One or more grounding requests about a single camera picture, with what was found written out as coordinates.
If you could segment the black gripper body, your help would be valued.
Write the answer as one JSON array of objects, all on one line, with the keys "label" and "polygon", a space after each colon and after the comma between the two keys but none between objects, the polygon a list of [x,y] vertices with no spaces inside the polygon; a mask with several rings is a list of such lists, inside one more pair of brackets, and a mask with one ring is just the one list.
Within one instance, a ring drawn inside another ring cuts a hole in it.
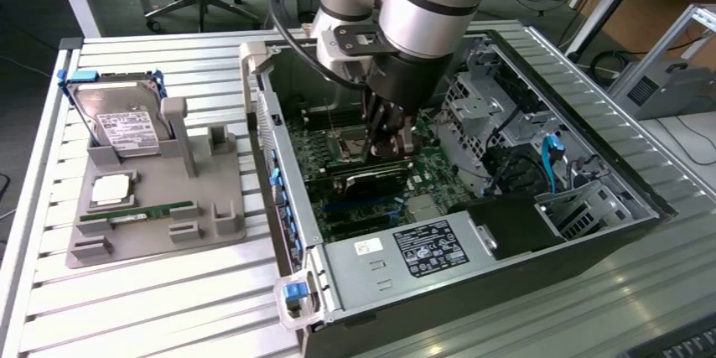
[{"label": "black gripper body", "polygon": [[452,54],[423,59],[406,53],[380,54],[372,58],[367,85],[383,99],[406,113],[418,112],[435,93]]}]

